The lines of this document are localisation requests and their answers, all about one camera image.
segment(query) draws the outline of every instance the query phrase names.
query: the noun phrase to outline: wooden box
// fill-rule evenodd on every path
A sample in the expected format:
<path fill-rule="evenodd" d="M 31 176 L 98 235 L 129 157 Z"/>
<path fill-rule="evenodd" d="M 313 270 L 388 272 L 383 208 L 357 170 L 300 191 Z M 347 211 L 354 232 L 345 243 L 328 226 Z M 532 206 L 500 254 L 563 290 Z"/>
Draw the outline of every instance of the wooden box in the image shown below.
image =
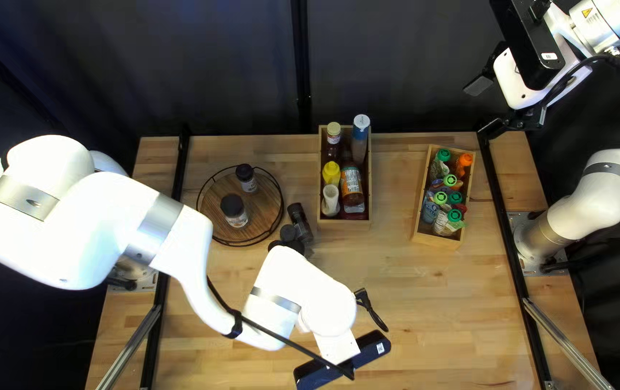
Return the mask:
<path fill-rule="evenodd" d="M 436 235 L 433 233 L 433 226 L 430 224 L 426 224 L 421 220 L 421 208 L 423 206 L 423 198 L 426 195 L 426 191 L 428 190 L 430 183 L 434 181 L 434 178 L 430 178 L 430 164 L 433 163 L 433 158 L 437 155 L 437 152 L 440 149 L 449 149 L 452 157 L 450 161 L 452 164 L 447 163 L 448 166 L 451 166 L 453 169 L 456 164 L 457 159 L 464 153 L 469 153 L 473 156 L 473 162 L 470 166 L 464 167 L 464 176 L 460 179 L 464 182 L 464 185 L 461 186 L 459 192 L 464 196 L 464 200 L 462 203 L 469 207 L 469 194 L 471 192 L 471 179 L 473 177 L 473 166 L 476 164 L 476 153 L 472 151 L 464 151 L 457 148 L 449 148 L 446 146 L 438 146 L 438 145 L 430 145 L 428 146 L 428 155 L 426 156 L 426 170 L 423 173 L 423 178 L 421 179 L 421 192 L 416 198 L 416 206 L 414 207 L 414 215 L 413 215 L 413 234 L 411 236 L 411 241 L 418 242 L 421 244 L 428 244 L 432 246 L 437 246 L 444 249 L 456 249 L 461 245 L 464 241 L 464 235 L 466 233 L 466 228 L 462 227 L 459 229 L 454 235 L 449 237 L 443 237 Z M 464 222 L 467 221 L 467 215 L 470 214 L 471 211 L 467 211 L 464 214 Z"/>
<path fill-rule="evenodd" d="M 353 126 L 341 126 L 341 143 L 344 147 L 351 147 L 351 133 Z M 367 151 L 363 165 L 359 166 L 360 180 L 363 183 L 363 193 L 365 194 L 365 209 L 367 211 L 367 219 L 340 219 L 336 217 L 325 217 L 322 215 L 322 189 L 324 182 L 322 180 L 322 168 L 326 163 L 326 125 L 320 125 L 320 147 L 317 165 L 317 229 L 323 231 L 336 230 L 370 230 L 372 225 L 372 127 L 367 128 Z"/>

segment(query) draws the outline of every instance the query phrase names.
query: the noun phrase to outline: yellow mustard bottle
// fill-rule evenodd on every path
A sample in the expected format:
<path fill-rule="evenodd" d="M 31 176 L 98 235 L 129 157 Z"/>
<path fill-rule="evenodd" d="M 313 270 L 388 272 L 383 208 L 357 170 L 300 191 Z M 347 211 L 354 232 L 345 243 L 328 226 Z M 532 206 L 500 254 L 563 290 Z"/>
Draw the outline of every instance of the yellow mustard bottle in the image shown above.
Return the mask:
<path fill-rule="evenodd" d="M 325 185 L 333 184 L 338 187 L 339 179 L 341 178 L 339 164 L 333 161 L 324 164 L 324 168 L 322 169 L 322 178 L 324 179 Z"/>

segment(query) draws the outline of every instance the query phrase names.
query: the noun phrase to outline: green cap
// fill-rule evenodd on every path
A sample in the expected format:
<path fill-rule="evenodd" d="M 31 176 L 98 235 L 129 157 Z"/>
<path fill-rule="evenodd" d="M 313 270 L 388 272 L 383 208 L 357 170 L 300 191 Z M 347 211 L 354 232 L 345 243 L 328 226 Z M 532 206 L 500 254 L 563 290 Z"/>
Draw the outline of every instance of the green cap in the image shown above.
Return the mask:
<path fill-rule="evenodd" d="M 454 191 L 453 193 L 449 194 L 449 202 L 451 205 L 456 205 L 457 203 L 461 203 L 461 201 L 461 192 Z"/>
<path fill-rule="evenodd" d="M 449 210 L 449 212 L 447 213 L 447 219 L 449 219 L 450 222 L 461 221 L 461 211 L 458 209 Z"/>
<path fill-rule="evenodd" d="M 447 187 L 452 187 L 453 185 L 457 184 L 457 176 L 454 175 L 447 175 L 444 177 L 443 181 L 444 181 L 444 185 L 446 185 Z"/>
<path fill-rule="evenodd" d="M 433 197 L 433 200 L 438 205 L 444 205 L 445 203 L 447 203 L 447 194 L 445 194 L 442 191 L 437 192 L 437 193 L 435 193 L 435 196 Z"/>
<path fill-rule="evenodd" d="M 449 161 L 450 157 L 452 157 L 452 154 L 449 153 L 449 149 L 440 149 L 437 152 L 437 159 L 440 161 Z"/>

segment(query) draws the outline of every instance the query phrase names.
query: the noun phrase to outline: wooden table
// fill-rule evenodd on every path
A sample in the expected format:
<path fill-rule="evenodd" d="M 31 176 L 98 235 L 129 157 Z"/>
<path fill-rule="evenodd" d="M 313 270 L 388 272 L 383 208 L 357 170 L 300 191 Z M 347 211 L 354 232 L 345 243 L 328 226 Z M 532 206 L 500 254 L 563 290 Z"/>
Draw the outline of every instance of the wooden table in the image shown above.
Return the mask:
<path fill-rule="evenodd" d="M 211 173 L 238 163 L 273 173 L 287 203 L 301 202 L 316 221 L 316 135 L 193 137 L 183 201 L 194 205 Z M 428 144 L 478 150 L 474 133 L 373 135 L 374 223 L 367 233 L 323 235 L 310 259 L 350 289 L 366 287 L 390 327 L 392 352 L 323 389 L 538 389 L 528 342 L 513 290 L 485 168 L 476 162 L 465 242 L 455 252 L 409 242 L 413 204 Z M 547 207 L 523 133 L 492 142 L 498 180 L 509 211 Z M 166 194 L 172 186 L 177 138 L 146 137 L 134 178 Z M 267 253 L 267 242 L 250 248 L 213 243 L 208 273 L 233 307 L 241 308 Z M 526 278 L 530 295 L 594 364 L 595 357 L 567 276 Z M 86 388 L 94 389 L 151 307 L 152 293 L 108 294 Z M 353 332 L 377 327 L 359 308 Z M 554 380 L 567 388 L 590 388 L 542 332 Z M 311 334 L 294 341 L 317 351 Z M 115 389 L 138 389 L 140 351 Z M 157 364 L 157 389 L 294 389 L 292 370 L 306 362 L 300 352 L 257 350 L 208 328 L 172 280 Z"/>

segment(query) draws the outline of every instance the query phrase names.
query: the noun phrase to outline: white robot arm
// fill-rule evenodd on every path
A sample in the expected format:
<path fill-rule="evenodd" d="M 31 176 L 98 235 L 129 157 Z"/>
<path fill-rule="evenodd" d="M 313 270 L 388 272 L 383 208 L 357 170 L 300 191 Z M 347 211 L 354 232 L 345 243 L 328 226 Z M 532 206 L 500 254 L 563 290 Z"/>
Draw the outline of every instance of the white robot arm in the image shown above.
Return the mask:
<path fill-rule="evenodd" d="M 37 137 L 12 148 L 0 175 L 0 262 L 47 285 L 87 289 L 128 255 L 177 278 L 201 320 L 231 333 L 236 319 L 207 287 L 211 221 L 125 175 L 94 171 L 89 151 L 70 138 Z M 268 254 L 243 315 L 285 338 L 294 326 L 313 332 L 334 364 L 360 353 L 351 333 L 354 294 L 284 246 Z M 239 341 L 284 346 L 242 326 Z"/>
<path fill-rule="evenodd" d="M 598 54 L 620 53 L 620 0 L 581 0 L 565 14 L 551 3 L 543 16 L 555 40 L 560 54 L 565 60 L 565 66 L 543 88 L 529 88 L 522 80 L 513 52 L 508 48 L 494 61 L 494 72 L 503 91 L 509 107 L 514 110 L 534 105 L 555 86 L 555 84 L 570 69 L 580 63 L 572 47 L 577 48 L 585 57 L 590 58 Z M 555 53 L 544 53 L 548 56 L 544 60 L 557 59 Z M 551 105 L 591 74 L 589 66 L 583 66 L 576 71 L 562 92 L 548 102 Z"/>
<path fill-rule="evenodd" d="M 577 189 L 558 200 L 528 228 L 514 232 L 527 260 L 544 261 L 568 244 L 620 222 L 620 149 L 594 153 Z"/>

